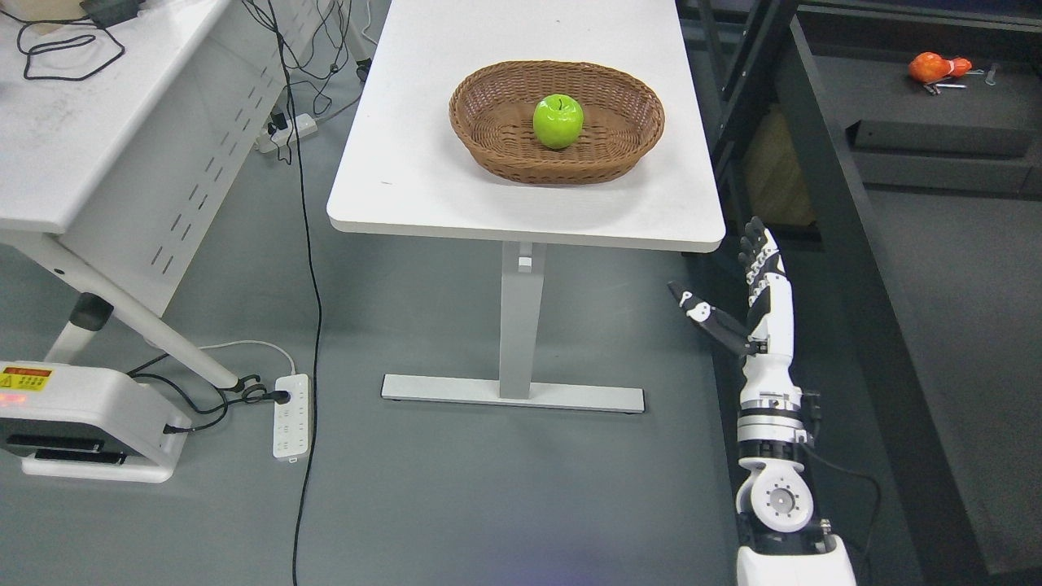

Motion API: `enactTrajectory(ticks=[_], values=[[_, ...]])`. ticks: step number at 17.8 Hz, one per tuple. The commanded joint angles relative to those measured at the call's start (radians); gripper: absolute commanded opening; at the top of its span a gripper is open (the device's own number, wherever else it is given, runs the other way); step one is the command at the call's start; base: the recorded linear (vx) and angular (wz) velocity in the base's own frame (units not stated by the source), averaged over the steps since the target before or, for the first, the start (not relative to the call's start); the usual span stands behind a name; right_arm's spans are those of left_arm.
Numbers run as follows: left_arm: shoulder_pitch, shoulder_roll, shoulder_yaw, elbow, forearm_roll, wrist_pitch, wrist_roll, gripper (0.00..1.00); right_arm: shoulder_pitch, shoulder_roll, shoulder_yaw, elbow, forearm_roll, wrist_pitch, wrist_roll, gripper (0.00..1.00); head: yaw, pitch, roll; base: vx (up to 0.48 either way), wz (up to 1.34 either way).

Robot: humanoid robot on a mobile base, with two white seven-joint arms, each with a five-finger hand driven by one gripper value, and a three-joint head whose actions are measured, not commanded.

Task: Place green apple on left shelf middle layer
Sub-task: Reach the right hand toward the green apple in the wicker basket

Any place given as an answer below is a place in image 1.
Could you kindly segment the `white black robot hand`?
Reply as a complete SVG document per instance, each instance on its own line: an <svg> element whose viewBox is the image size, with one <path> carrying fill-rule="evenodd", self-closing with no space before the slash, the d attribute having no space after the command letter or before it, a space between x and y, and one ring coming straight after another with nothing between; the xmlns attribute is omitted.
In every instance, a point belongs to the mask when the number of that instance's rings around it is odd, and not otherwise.
<svg viewBox="0 0 1042 586"><path fill-rule="evenodd" d="M782 396L795 387L790 375L795 353L792 285L777 241L759 216L746 223L740 246L739 260L748 285L744 324L678 282L668 282L668 290L699 329L733 355L743 357L746 392Z"/></svg>

